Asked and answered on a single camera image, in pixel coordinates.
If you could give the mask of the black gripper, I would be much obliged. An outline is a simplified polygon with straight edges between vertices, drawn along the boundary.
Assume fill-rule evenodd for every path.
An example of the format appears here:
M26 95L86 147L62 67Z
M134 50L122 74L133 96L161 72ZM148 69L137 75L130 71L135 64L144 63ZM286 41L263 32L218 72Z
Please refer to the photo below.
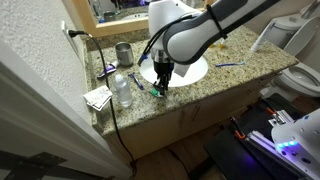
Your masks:
M174 64L173 63L159 63L159 62L153 62L154 65L154 71L157 74L157 77L163 77L163 92L162 92L162 87L160 84L160 79L157 79L153 86L157 90L159 95L165 95L166 92L168 91L168 84L169 84L169 79L171 79L172 71L174 69Z

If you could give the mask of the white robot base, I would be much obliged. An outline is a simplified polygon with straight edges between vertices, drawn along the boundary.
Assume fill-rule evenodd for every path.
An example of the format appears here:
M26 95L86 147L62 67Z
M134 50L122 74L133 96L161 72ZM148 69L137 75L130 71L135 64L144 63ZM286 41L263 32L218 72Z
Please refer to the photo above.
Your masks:
M320 180L320 109L271 130L276 151L312 180Z

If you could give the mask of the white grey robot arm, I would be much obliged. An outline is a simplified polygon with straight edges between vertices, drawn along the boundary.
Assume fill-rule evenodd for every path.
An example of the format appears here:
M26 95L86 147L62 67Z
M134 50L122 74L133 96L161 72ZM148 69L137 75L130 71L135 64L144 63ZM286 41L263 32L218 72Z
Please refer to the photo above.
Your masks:
M217 0L200 11L181 0L152 0L148 6L151 39L140 59L153 60L157 74L153 93L166 94L176 65L189 67L214 42L279 1Z

